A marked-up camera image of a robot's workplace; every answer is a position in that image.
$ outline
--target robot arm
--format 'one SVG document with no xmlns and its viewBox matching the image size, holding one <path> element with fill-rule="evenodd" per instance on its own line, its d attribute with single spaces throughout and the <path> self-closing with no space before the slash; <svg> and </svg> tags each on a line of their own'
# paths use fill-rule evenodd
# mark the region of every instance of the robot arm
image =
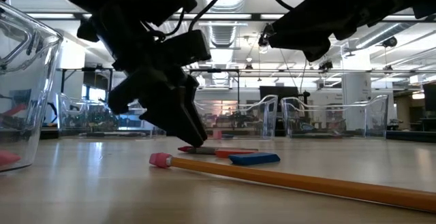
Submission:
<svg viewBox="0 0 436 224">
<path fill-rule="evenodd" d="M 211 58 L 200 30 L 165 40 L 160 26 L 179 9 L 190 12 L 196 0 L 70 0 L 90 12 L 78 37 L 102 41 L 117 71 L 127 78 L 109 94 L 108 105 L 116 114 L 128 111 L 135 99 L 147 111 L 140 117 L 198 147 L 207 134 L 193 104 L 198 83 L 182 66 Z"/>
<path fill-rule="evenodd" d="M 304 0 L 268 25 L 259 45 L 302 50 L 309 62 L 316 61 L 330 49 L 332 34 L 338 40 L 347 39 L 358 27 L 372 27 L 409 7 L 416 18 L 422 18 L 436 12 L 436 0 Z"/>
</svg>

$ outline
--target transparent container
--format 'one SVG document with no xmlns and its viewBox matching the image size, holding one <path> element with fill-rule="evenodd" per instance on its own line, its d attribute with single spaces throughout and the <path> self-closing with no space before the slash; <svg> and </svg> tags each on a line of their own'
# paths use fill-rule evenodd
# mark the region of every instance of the transparent container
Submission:
<svg viewBox="0 0 436 224">
<path fill-rule="evenodd" d="M 139 119 L 146 109 L 137 102 L 129 104 L 128 113 L 114 115 L 101 101 L 72 99 L 65 94 L 58 94 L 57 100 L 61 136 L 156 138 L 166 135 L 160 128 Z"/>
<path fill-rule="evenodd" d="M 278 97 L 255 104 L 194 102 L 209 139 L 271 139 L 275 136 Z"/>
<path fill-rule="evenodd" d="M 62 40 L 0 2 L 0 172 L 33 163 Z"/>
<path fill-rule="evenodd" d="M 281 100 L 290 138 L 385 138 L 388 96 L 349 105 L 308 106 L 290 97 Z"/>
</svg>

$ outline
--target desk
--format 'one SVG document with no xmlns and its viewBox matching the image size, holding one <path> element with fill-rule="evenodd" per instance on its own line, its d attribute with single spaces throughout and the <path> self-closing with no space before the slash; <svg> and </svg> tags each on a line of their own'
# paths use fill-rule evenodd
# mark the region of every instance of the desk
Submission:
<svg viewBox="0 0 436 224">
<path fill-rule="evenodd" d="M 436 118 L 420 118 L 423 131 L 436 131 Z"/>
<path fill-rule="evenodd" d="M 149 166 L 186 155 L 175 138 L 41 141 L 34 165 L 0 176 L 2 223 L 436 223 L 436 214 Z M 436 146 L 384 140 L 209 140 L 257 147 L 281 163 L 259 168 L 436 191 Z"/>
</svg>

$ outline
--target wooden table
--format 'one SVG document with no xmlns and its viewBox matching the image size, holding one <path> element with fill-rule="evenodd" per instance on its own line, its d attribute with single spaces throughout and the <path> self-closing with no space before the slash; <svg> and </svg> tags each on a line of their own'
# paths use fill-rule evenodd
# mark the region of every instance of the wooden table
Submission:
<svg viewBox="0 0 436 224">
<path fill-rule="evenodd" d="M 436 214 L 149 165 L 186 155 L 174 138 L 41 141 L 34 165 L 0 175 L 1 223 L 436 223 Z M 259 168 L 436 191 L 436 145 L 383 140 L 209 140 L 258 147 L 281 163 Z"/>
</svg>

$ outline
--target column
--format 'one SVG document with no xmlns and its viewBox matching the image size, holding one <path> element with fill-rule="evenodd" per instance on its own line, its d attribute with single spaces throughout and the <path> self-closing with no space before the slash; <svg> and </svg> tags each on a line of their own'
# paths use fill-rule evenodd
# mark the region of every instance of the column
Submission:
<svg viewBox="0 0 436 224">
<path fill-rule="evenodd" d="M 343 57 L 343 69 L 346 70 L 370 70 L 370 56 L 367 50 L 360 50 L 352 57 Z M 368 101 L 371 97 L 371 74 L 343 74 L 342 76 L 343 104 L 349 105 L 355 102 Z M 371 118 L 365 117 L 365 108 L 348 108 L 344 111 L 347 131 L 355 131 L 370 127 Z"/>
</svg>

